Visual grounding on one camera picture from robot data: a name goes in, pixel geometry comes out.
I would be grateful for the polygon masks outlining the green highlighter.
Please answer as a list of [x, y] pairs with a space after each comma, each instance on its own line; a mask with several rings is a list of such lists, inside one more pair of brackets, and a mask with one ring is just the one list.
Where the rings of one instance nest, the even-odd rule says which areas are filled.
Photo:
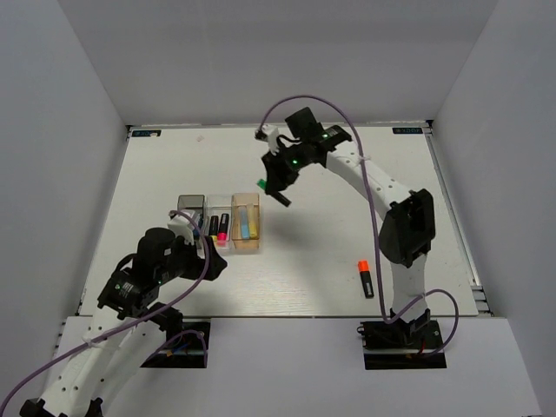
[[267, 182], [264, 179], [258, 180], [256, 185], [264, 192], [265, 195], [271, 196], [282, 206], [288, 208], [291, 205], [291, 201], [281, 192], [269, 192], [267, 190]]

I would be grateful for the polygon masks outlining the light blue marker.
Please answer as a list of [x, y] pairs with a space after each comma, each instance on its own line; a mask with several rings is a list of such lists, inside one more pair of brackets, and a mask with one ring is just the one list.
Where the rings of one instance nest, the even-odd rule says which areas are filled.
[[248, 211], [246, 206], [239, 206], [238, 207], [238, 215], [239, 215], [239, 230], [240, 235], [243, 240], [250, 239], [250, 230], [248, 225]]

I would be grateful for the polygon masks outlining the yellow highlighter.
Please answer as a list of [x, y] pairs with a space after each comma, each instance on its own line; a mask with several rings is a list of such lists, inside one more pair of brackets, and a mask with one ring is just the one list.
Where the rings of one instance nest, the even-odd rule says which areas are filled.
[[214, 240], [217, 240], [219, 230], [219, 216], [212, 215], [210, 216], [209, 227], [208, 227], [208, 235]]

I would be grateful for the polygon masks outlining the cream highlighter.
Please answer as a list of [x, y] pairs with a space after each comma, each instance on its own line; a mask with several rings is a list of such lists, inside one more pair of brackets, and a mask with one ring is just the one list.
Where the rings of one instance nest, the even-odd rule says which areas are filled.
[[256, 240], [259, 238], [258, 217], [255, 207], [252, 205], [247, 206], [247, 218], [249, 238]]

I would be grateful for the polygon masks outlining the pink highlighter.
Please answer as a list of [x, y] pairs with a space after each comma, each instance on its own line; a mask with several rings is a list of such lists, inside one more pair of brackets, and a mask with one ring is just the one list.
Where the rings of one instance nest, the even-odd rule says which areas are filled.
[[217, 233], [217, 241], [225, 242], [228, 239], [229, 214], [222, 213]]

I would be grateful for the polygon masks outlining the orange highlighter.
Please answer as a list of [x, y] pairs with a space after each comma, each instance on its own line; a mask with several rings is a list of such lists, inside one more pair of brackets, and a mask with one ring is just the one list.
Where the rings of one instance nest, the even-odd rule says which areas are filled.
[[374, 298], [372, 277], [370, 274], [370, 267], [368, 266], [367, 260], [358, 261], [358, 271], [360, 274], [361, 284], [363, 287], [365, 298], [366, 299]]

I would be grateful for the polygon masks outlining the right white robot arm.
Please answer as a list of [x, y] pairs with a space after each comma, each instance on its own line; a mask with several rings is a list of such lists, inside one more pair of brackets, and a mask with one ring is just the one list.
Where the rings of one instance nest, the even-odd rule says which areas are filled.
[[382, 306], [381, 314], [393, 328], [394, 339], [402, 346], [413, 346], [430, 321], [424, 269], [436, 235], [433, 196], [426, 189], [412, 190], [397, 182], [366, 157], [356, 128], [325, 128], [310, 108], [295, 112], [286, 123], [291, 138], [266, 123], [255, 131], [255, 139], [268, 145], [261, 158], [266, 170], [262, 189], [287, 207], [291, 202], [284, 191], [302, 169], [320, 165], [368, 202], [375, 252], [390, 262], [393, 274], [392, 305]]

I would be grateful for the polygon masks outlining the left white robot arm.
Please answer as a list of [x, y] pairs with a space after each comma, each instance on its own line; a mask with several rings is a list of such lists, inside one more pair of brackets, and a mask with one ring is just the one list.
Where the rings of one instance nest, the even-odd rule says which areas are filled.
[[22, 416], [101, 416], [125, 383], [160, 348], [174, 351], [200, 331], [183, 325], [172, 302], [157, 300], [176, 278], [213, 281], [228, 266], [211, 237], [198, 240], [186, 228], [150, 228], [134, 253], [116, 265], [97, 299], [83, 343], [59, 356], [66, 364], [36, 399], [24, 402]]

